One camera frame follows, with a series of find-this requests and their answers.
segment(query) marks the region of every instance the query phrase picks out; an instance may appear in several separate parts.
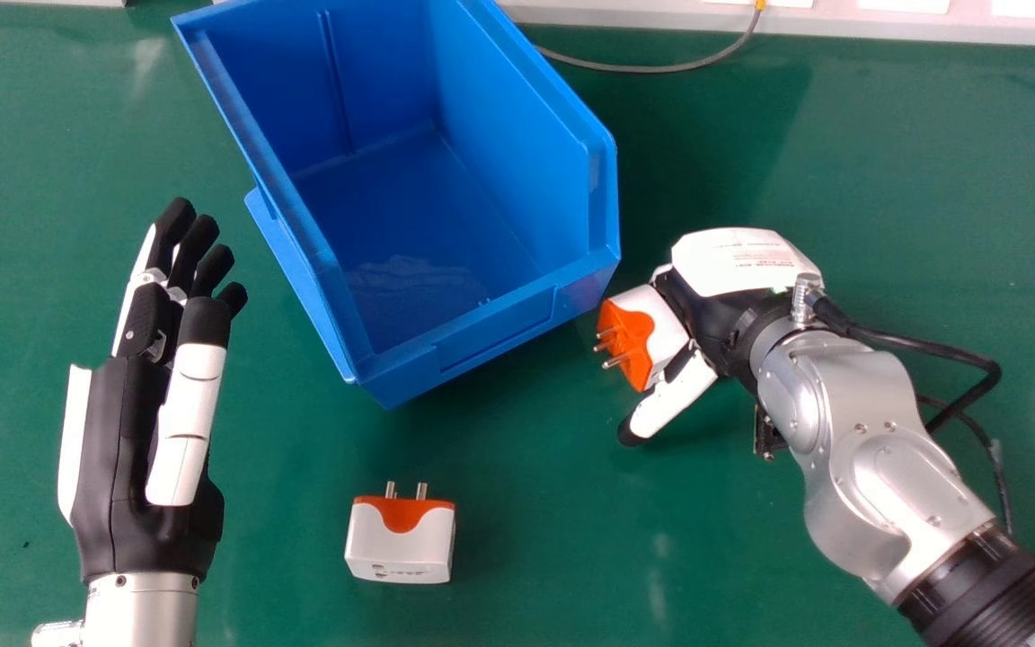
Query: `blue plastic bin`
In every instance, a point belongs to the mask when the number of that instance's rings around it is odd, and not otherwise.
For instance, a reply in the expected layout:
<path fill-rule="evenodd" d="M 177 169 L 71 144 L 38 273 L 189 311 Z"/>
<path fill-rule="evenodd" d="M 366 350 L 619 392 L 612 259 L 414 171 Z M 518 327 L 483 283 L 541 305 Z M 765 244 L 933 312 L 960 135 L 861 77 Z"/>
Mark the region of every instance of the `blue plastic bin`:
<path fill-rule="evenodd" d="M 254 0 L 174 24 L 342 377 L 400 405 L 599 302 L 607 128 L 492 0 Z"/>

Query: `green tabletop surface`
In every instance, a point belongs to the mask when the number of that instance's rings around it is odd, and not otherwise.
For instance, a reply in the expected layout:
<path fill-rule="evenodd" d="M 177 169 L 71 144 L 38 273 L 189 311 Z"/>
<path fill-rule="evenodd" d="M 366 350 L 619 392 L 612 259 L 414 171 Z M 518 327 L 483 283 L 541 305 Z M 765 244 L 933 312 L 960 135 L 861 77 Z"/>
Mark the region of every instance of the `green tabletop surface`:
<path fill-rule="evenodd" d="M 169 18 L 0 4 L 0 644 L 79 617 L 55 504 L 69 363 L 99 364 L 146 227 L 176 195 L 218 218 L 250 302 L 235 320 L 210 473 L 226 536 L 199 644 L 916 646 L 817 552 L 800 470 L 752 455 L 752 402 L 715 386 L 656 441 L 616 442 L 637 393 L 590 313 L 386 412 L 343 384 L 242 197 L 250 176 Z M 530 28 L 560 51 L 674 62 L 728 34 Z M 615 135 L 624 261 L 649 277 L 689 230 L 779 230 L 865 324 L 988 353 L 972 410 L 1001 439 L 1035 552 L 1035 50 L 756 37 L 664 78 L 562 69 Z M 905 356 L 952 398 L 975 372 Z M 964 427 L 940 438 L 996 504 Z M 452 582 L 360 582 L 354 496 L 387 479 L 457 507 Z"/>

